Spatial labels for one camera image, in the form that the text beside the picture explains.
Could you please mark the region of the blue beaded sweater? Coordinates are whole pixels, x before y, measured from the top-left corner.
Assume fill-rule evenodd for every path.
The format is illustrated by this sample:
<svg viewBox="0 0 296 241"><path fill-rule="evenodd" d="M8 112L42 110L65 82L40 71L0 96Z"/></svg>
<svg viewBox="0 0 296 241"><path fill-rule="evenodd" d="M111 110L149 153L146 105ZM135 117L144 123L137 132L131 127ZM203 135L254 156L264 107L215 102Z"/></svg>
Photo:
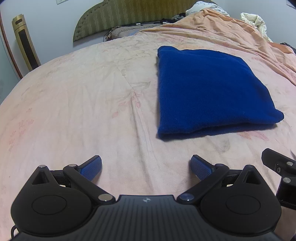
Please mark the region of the blue beaded sweater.
<svg viewBox="0 0 296 241"><path fill-rule="evenodd" d="M247 63L212 50L158 49L162 139L265 130L284 119Z"/></svg>

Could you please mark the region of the pink bed sheet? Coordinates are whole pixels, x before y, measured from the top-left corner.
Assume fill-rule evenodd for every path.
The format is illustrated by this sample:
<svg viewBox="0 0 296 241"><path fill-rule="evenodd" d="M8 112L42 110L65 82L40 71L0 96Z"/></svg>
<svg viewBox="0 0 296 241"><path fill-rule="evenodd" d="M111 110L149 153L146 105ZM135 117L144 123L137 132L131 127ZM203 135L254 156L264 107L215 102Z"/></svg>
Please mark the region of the pink bed sheet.
<svg viewBox="0 0 296 241"><path fill-rule="evenodd" d="M162 141L157 137L160 46L241 57L285 118L273 130ZM98 185L113 195L174 194L196 183L193 154L240 169L265 148L295 157L295 86L254 53L209 40L142 32L54 59L27 74L1 104L1 212L34 169L61 169L94 155Z"/></svg>

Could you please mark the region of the dark patterned cloth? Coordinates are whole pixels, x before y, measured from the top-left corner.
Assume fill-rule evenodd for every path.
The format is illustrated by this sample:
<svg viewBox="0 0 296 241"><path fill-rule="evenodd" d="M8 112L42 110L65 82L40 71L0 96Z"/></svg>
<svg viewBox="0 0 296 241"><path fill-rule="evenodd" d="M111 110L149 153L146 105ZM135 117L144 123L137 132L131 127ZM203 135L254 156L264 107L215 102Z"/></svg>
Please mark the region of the dark patterned cloth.
<svg viewBox="0 0 296 241"><path fill-rule="evenodd" d="M296 54L296 48L294 48L293 46L291 46L290 44L288 44L288 43L286 43L286 42L283 42L283 43L280 43L281 45L285 45L285 46L288 46L288 47L290 47L292 50L293 50L293 52Z"/></svg>

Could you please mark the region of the cream crumpled duvet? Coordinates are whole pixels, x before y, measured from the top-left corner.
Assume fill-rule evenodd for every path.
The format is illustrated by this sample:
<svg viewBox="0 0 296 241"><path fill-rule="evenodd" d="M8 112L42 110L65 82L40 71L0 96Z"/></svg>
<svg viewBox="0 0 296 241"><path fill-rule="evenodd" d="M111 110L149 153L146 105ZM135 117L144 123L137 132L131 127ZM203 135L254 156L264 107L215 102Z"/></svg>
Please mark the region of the cream crumpled duvet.
<svg viewBox="0 0 296 241"><path fill-rule="evenodd" d="M262 37L268 42L273 42L267 35L267 26L263 18L256 14L241 13L241 20L248 23L252 27L256 28L262 35Z"/></svg>

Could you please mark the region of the orange blanket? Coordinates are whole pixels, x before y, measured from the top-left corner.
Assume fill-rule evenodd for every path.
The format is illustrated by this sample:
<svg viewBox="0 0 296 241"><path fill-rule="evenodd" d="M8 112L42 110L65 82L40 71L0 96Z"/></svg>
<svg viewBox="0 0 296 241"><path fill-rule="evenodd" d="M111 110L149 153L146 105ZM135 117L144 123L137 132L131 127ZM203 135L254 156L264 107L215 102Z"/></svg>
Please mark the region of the orange blanket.
<svg viewBox="0 0 296 241"><path fill-rule="evenodd" d="M138 37L179 50L213 50L243 59L259 77L287 79L295 84L295 54L284 45L267 42L247 23L203 9L162 27L143 30Z"/></svg>

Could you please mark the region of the patterned pillow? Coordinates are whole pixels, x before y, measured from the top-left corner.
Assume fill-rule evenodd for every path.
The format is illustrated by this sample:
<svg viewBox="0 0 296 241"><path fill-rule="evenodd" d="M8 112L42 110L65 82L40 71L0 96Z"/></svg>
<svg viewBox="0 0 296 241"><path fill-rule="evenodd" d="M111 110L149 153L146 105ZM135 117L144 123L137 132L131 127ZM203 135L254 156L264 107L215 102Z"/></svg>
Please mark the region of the patterned pillow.
<svg viewBox="0 0 296 241"><path fill-rule="evenodd" d="M139 31L153 28L153 27L158 27L160 25L161 23L153 22L153 23L137 23L130 26L116 26L111 30L109 30L109 32L107 32L104 35L103 41L106 42L106 41L119 39L123 37L129 37L136 34Z"/></svg>

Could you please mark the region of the gold tower fan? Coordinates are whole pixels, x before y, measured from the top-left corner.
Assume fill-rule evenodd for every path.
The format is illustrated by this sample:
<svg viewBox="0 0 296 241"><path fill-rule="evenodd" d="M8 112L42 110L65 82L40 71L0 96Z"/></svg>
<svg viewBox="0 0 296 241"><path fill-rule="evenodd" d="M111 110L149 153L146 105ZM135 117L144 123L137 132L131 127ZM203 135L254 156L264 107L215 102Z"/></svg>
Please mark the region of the gold tower fan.
<svg viewBox="0 0 296 241"><path fill-rule="evenodd" d="M34 48L29 34L27 23L23 14L17 15L12 20L12 26L15 33L17 44L22 53L23 59L29 71L38 68L41 63Z"/></svg>

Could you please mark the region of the olive green headboard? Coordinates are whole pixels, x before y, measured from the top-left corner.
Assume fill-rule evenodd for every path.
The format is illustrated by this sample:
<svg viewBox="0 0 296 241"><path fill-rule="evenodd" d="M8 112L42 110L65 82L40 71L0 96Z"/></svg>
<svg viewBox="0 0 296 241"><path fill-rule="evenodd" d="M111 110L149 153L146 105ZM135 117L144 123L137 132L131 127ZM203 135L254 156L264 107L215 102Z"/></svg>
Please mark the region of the olive green headboard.
<svg viewBox="0 0 296 241"><path fill-rule="evenodd" d="M79 19L73 42L116 26L170 19L194 5L193 0L109 0L96 4Z"/></svg>

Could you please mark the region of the white wall sockets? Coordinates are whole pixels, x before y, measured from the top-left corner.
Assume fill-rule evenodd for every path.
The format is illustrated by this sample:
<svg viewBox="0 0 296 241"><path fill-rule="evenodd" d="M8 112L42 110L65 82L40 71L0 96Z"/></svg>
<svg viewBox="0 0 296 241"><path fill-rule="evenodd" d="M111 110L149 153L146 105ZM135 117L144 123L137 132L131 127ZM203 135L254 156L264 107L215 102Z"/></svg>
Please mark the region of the white wall sockets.
<svg viewBox="0 0 296 241"><path fill-rule="evenodd" d="M65 1L67 1L67 0L56 0L56 4L61 4L61 3L65 2Z"/></svg>

